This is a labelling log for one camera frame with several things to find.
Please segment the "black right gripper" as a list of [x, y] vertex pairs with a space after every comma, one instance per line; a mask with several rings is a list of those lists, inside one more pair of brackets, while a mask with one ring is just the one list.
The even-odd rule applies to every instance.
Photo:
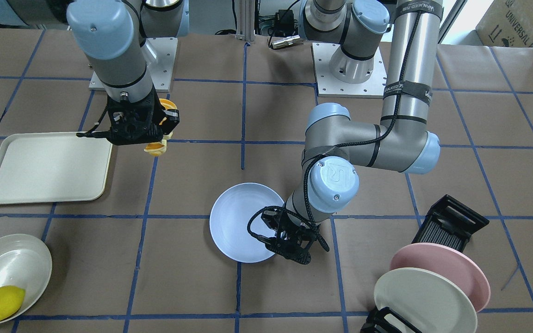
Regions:
[[111, 122], [105, 138], [118, 146], [159, 142], [180, 123], [179, 110], [165, 110], [157, 95], [148, 95], [137, 103], [108, 97], [105, 111]]

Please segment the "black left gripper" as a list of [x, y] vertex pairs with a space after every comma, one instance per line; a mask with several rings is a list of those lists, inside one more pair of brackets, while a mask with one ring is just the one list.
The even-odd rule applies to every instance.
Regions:
[[314, 229], [296, 225], [280, 208], [263, 211], [261, 219], [269, 229], [275, 230], [273, 237], [257, 236], [267, 250], [299, 264], [311, 262], [309, 249], [319, 236], [319, 226]]

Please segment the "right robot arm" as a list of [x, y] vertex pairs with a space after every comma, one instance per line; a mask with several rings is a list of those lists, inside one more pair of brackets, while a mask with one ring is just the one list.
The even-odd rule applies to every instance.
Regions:
[[102, 116], [110, 119], [109, 130], [93, 126], [77, 137], [146, 144], [158, 153], [180, 116], [157, 96], [145, 46], [151, 38], [188, 34], [189, 8], [186, 0], [0, 0], [0, 24], [68, 25], [105, 89]]

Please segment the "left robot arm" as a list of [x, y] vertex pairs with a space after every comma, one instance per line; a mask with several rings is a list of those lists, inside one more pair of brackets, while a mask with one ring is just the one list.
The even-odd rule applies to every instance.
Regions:
[[339, 101], [320, 103], [308, 117], [302, 180], [282, 206], [264, 207], [272, 235], [249, 230], [268, 251], [300, 264], [318, 243], [329, 251], [320, 223], [345, 209], [357, 195], [357, 166], [424, 174], [440, 156], [440, 141], [427, 129], [435, 57], [443, 17], [441, 0], [303, 0], [300, 36], [335, 43], [331, 70], [351, 84], [371, 76], [383, 34], [391, 31], [379, 121], [371, 111], [353, 119]]

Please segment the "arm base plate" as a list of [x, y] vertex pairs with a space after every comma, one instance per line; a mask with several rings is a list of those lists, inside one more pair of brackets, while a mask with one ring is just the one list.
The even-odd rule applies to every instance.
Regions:
[[366, 61], [347, 57], [338, 44], [312, 44], [320, 96], [381, 99], [387, 74], [380, 50]]
[[137, 102], [156, 92], [168, 92], [172, 82], [176, 47], [174, 37], [104, 42], [101, 50], [83, 49], [93, 70], [90, 89], [104, 89], [115, 101], [127, 96]]

